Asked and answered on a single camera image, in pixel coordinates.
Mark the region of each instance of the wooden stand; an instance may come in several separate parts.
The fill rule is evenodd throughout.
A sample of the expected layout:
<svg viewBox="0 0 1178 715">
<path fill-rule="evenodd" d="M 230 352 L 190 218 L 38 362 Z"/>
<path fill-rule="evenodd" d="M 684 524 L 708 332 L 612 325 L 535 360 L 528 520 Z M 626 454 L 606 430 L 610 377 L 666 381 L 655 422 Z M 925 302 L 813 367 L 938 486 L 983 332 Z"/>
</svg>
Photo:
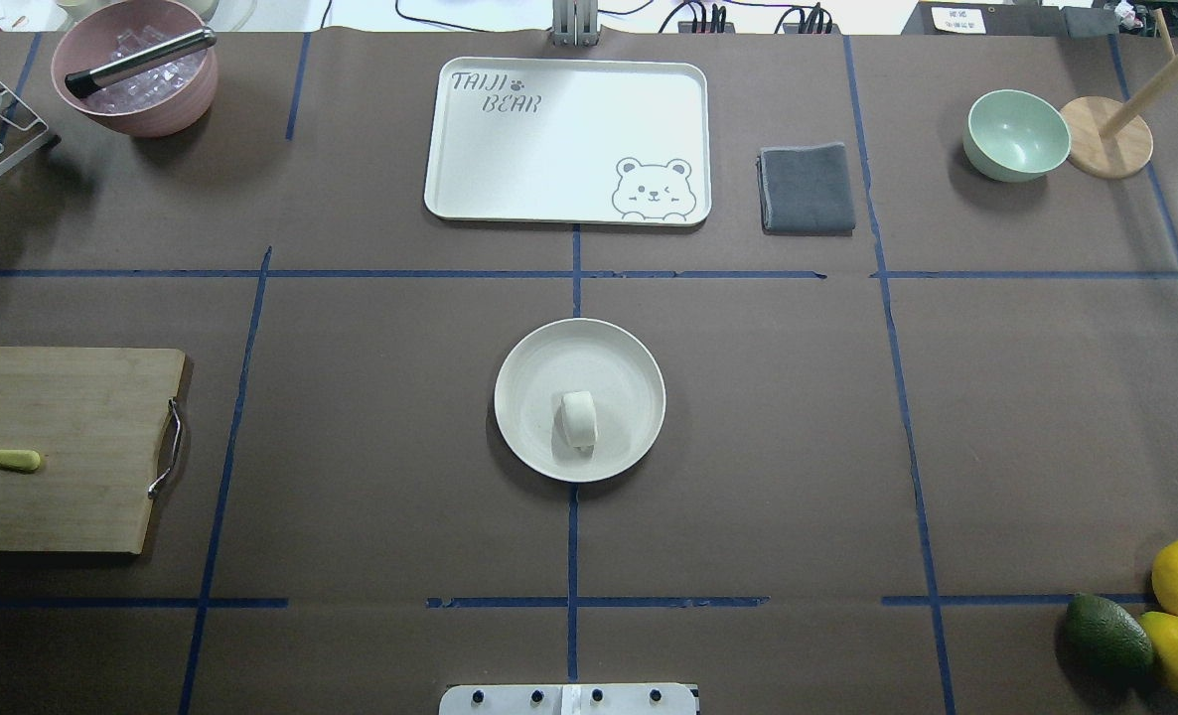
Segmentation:
<svg viewBox="0 0 1178 715">
<path fill-rule="evenodd" d="M 1071 132 L 1070 160 L 1092 176 L 1131 177 L 1153 154 L 1153 134 L 1139 114 L 1178 79 L 1178 53 L 1171 47 L 1160 9 L 1156 19 L 1171 61 L 1146 86 L 1123 105 L 1107 97 L 1080 97 L 1061 107 Z"/>
</svg>

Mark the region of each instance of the green bowl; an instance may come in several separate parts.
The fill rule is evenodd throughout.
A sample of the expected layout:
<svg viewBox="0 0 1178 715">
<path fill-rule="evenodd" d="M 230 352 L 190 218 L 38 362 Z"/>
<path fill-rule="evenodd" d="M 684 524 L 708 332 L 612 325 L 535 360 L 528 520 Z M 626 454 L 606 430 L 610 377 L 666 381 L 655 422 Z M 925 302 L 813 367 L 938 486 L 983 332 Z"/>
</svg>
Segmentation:
<svg viewBox="0 0 1178 715">
<path fill-rule="evenodd" d="M 965 154 L 994 180 L 1033 180 L 1070 157 L 1070 127 L 1048 101 L 997 90 L 979 97 L 969 110 Z"/>
</svg>

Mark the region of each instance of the rectangular tray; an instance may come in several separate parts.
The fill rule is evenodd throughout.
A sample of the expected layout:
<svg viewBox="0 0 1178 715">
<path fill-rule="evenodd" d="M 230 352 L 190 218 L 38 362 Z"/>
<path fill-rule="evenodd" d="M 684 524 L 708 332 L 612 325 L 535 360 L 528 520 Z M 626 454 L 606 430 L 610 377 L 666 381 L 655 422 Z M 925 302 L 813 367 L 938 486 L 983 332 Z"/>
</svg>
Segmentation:
<svg viewBox="0 0 1178 715">
<path fill-rule="evenodd" d="M 694 65 L 457 58 L 439 71 L 425 185 L 436 217 L 694 225 L 712 203 Z"/>
</svg>

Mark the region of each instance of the cutting board handle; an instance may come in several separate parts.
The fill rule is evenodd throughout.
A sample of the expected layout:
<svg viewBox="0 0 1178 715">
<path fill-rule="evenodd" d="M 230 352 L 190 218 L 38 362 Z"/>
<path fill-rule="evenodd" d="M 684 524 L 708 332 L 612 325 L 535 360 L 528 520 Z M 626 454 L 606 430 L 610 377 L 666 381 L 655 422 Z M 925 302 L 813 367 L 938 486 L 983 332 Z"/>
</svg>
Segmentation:
<svg viewBox="0 0 1178 715">
<path fill-rule="evenodd" d="M 148 498 L 157 498 L 157 495 L 161 494 L 161 486 L 166 483 L 166 477 L 179 464 L 179 452 L 181 451 L 181 445 L 184 445 L 184 418 L 179 415 L 179 402 L 173 397 L 170 398 L 170 421 L 173 423 L 174 433 L 170 445 L 170 463 L 161 470 L 161 475 L 158 475 L 157 479 L 152 481 L 152 484 L 148 484 Z"/>
</svg>

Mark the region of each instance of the white round plate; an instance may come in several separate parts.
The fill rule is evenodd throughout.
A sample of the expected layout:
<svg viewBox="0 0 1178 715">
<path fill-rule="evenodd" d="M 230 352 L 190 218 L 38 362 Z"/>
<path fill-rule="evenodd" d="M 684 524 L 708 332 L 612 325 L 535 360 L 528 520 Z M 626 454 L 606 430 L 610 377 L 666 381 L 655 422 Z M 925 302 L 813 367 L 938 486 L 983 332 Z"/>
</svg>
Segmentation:
<svg viewBox="0 0 1178 715">
<path fill-rule="evenodd" d="M 562 436 L 567 392 L 589 390 L 598 442 L 575 449 Z M 664 422 L 664 377 L 647 345 L 593 318 L 549 323 L 514 345 L 497 375 L 497 424 L 514 454 L 542 475 L 593 483 L 633 466 Z"/>
</svg>

